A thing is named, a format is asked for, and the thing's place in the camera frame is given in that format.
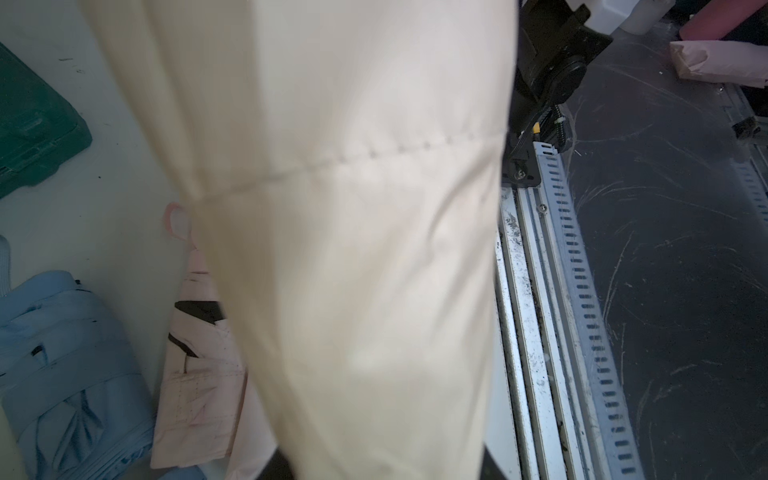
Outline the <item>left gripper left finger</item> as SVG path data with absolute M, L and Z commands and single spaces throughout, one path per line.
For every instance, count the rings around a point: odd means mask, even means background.
M 288 459 L 276 449 L 257 480 L 294 480 L 294 474 Z

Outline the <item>blue umbrella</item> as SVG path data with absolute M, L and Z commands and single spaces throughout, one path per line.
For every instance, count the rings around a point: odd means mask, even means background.
M 1 242 L 1 405 L 31 479 L 117 479 L 155 413 L 121 323 L 66 271 L 10 285 Z

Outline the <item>cream sleeved umbrella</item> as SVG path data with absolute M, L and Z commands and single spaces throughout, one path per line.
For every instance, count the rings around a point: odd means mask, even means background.
M 476 479 L 514 1 L 86 1 L 299 479 Z

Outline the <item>green plastic tool case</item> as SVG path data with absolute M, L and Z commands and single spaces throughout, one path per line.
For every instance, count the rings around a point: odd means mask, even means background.
M 1 195 L 35 186 L 92 144 L 74 107 L 1 47 Z

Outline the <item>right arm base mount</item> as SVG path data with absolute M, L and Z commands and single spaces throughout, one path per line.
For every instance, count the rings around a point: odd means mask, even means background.
M 591 11 L 565 1 L 527 1 L 519 13 L 517 65 L 502 176 L 517 187 L 541 183 L 533 128 L 580 86 L 587 66 L 612 42 L 587 27 Z

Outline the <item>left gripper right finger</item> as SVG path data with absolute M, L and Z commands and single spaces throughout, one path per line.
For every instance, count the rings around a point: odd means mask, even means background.
M 479 480 L 506 480 L 507 479 L 507 477 L 504 475 L 500 467 L 497 465 L 496 461 L 494 460 L 488 448 L 484 449 L 482 465 L 481 465 L 478 479 Z

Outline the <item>pink umbrella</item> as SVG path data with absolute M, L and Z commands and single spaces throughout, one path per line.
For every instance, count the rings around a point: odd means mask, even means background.
M 189 256 L 168 325 L 151 466 L 227 458 L 226 478 L 256 479 L 276 451 L 274 436 L 186 212 L 171 203 L 163 221 Z

